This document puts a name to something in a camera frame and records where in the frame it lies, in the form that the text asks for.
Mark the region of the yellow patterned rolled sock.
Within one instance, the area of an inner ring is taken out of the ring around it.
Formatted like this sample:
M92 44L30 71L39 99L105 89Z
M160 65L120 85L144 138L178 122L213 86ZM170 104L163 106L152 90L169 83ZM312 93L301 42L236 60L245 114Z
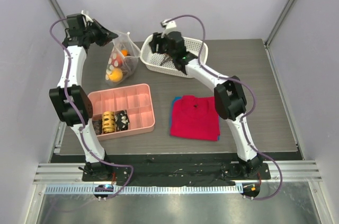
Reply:
M114 112L106 111L102 114L102 132L103 134L115 132Z

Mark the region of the right aluminium frame post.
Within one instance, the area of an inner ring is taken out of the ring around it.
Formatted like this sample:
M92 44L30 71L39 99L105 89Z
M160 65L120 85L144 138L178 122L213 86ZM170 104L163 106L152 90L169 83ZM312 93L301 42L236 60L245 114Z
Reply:
M277 35L279 29L282 27L285 19L287 18L288 14L292 10L293 6L295 5L297 0L287 0L285 3L281 13L279 14L270 34L268 35L267 39L264 41L264 46L268 49L272 44L275 36Z

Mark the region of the fake yellow grape bunch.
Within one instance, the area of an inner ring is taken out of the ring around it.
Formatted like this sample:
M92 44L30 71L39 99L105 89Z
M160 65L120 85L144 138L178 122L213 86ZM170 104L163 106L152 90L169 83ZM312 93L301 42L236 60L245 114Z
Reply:
M173 58L170 55L164 54L164 57L163 57L163 59L162 59L162 61L160 62L159 65L164 66L167 62L170 62L172 60L173 60Z

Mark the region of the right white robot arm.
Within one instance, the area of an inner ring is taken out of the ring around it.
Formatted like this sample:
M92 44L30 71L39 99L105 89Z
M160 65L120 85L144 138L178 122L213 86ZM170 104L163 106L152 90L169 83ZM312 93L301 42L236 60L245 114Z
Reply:
M253 178L259 172L263 160L247 124L247 100L239 78L222 75L204 65L200 57L188 51L178 31L154 33L149 46L153 53L169 55L177 70L213 91L216 112L228 123L236 143L239 172L243 178Z

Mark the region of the yellow fake fruit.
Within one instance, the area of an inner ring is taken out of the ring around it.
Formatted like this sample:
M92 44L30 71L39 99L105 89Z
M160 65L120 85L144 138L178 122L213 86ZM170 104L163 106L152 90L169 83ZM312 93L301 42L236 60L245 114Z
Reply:
M123 79L123 71L120 68L115 68L109 73L108 78L110 81L118 83Z

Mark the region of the black white patterned sock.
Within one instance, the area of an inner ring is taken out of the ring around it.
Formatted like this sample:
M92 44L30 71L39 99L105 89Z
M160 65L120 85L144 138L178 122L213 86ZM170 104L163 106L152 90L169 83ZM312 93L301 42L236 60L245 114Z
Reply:
M125 131L129 129L130 120L126 110L116 111L114 113L114 122L116 131Z

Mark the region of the white perforated plastic basket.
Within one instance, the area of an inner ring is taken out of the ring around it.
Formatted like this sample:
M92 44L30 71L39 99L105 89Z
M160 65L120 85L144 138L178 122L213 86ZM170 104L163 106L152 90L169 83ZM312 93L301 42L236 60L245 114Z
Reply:
M151 34L141 48L140 59L151 70L162 74L190 78L177 69L179 61L199 57L205 64L208 57L208 46L198 39L180 37L171 40L161 33Z

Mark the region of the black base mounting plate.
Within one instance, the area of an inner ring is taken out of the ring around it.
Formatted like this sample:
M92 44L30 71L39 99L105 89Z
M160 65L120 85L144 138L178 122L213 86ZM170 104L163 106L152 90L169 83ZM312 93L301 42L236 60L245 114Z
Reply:
M119 164L107 170L85 163L83 155L53 155L52 163L77 163L84 182L114 181L123 185L131 175L130 186L222 186L236 180L268 180L272 170L267 157L258 170L246 175L235 153L110 155L108 161Z

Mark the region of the clear polka dot zip bag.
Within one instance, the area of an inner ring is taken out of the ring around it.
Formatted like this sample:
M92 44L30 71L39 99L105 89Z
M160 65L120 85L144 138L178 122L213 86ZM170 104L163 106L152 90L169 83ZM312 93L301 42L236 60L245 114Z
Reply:
M105 82L111 86L118 85L130 77L136 70L141 51L130 39L130 32L116 32L113 39L108 64L105 70Z

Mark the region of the brown patterned rolled sock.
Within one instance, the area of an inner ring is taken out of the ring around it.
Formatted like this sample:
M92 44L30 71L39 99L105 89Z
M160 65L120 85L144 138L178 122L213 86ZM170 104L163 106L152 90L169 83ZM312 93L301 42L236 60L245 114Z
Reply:
M103 133L102 132L102 120L93 120L92 124L93 124L95 134L101 135Z

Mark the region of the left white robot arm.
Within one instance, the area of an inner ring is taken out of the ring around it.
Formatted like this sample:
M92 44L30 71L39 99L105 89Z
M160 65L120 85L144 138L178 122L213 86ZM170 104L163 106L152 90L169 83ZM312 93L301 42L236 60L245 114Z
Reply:
M105 46L117 34L82 13L69 15L64 21L66 36L63 41L57 41L64 53L63 71L57 87L50 89L49 97L59 120L72 129L85 153L85 166L81 170L107 181L113 168L95 133L93 106L81 83L89 47L94 43Z

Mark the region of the pink divided organizer tray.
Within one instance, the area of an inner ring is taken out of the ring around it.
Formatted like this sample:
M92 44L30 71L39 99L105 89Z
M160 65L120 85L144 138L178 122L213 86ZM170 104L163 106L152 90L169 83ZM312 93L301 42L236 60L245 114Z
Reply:
M137 84L125 87L91 92L88 98L93 106L93 121L101 120L104 112L126 111L130 124L124 131L102 133L100 141L152 132L155 126L155 115L150 87Z

